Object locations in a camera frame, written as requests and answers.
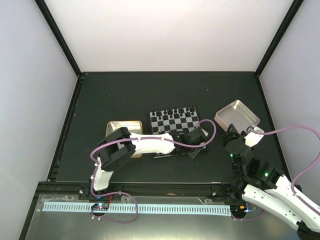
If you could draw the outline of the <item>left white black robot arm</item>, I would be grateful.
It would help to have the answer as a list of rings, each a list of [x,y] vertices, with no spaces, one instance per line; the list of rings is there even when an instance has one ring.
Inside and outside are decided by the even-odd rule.
[[[127,163],[129,158],[143,154],[177,156],[201,150],[208,134],[200,127],[190,132],[172,131],[160,135],[144,135],[121,127],[99,143],[90,157],[95,161],[93,184],[89,193],[97,200],[108,192],[110,179],[115,171]]]

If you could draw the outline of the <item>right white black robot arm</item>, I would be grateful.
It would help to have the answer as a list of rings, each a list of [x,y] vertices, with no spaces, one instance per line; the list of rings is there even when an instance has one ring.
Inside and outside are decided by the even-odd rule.
[[[301,240],[320,238],[320,207],[304,195],[295,180],[266,160],[254,156],[250,136],[261,138],[266,133],[248,127],[248,134],[239,133],[230,124],[223,138],[235,174],[227,189],[228,198],[241,199],[273,214],[292,227]]]

